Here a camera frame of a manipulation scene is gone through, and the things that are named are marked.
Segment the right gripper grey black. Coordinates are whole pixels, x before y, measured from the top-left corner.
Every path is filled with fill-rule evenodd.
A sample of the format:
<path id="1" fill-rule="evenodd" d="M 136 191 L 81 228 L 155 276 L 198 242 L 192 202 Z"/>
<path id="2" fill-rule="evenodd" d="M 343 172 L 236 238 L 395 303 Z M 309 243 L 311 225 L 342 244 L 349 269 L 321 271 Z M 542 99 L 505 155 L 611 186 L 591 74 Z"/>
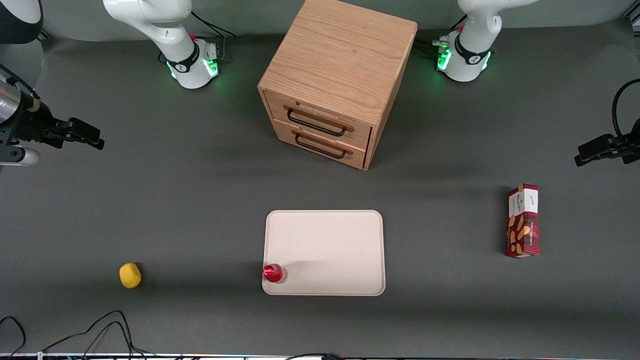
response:
<path id="1" fill-rule="evenodd" d="M 64 132 L 58 129 L 58 119 L 50 109 L 40 103 L 34 111 L 36 100 L 20 89 L 2 82 L 0 85 L 0 144 L 18 145 L 23 142 L 39 142 L 61 150 L 65 141 L 79 142 L 96 150 L 105 148 L 101 131 L 78 118 L 69 118 Z"/>

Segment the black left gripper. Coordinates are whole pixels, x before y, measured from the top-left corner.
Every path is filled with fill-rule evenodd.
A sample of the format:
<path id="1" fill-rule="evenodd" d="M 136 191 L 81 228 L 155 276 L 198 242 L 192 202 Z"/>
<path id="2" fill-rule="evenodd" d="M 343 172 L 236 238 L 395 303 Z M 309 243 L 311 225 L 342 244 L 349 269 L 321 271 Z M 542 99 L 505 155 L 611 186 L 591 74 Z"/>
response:
<path id="1" fill-rule="evenodd" d="M 629 132 L 629 144 L 631 149 L 621 154 L 623 149 L 618 142 L 618 138 L 612 134 L 603 134 L 583 145 L 578 146 L 578 155 L 574 157 L 576 166 L 582 167 L 590 162 L 603 159 L 613 159 L 622 157 L 622 162 L 628 165 L 640 159 L 640 119 L 638 118 Z"/>

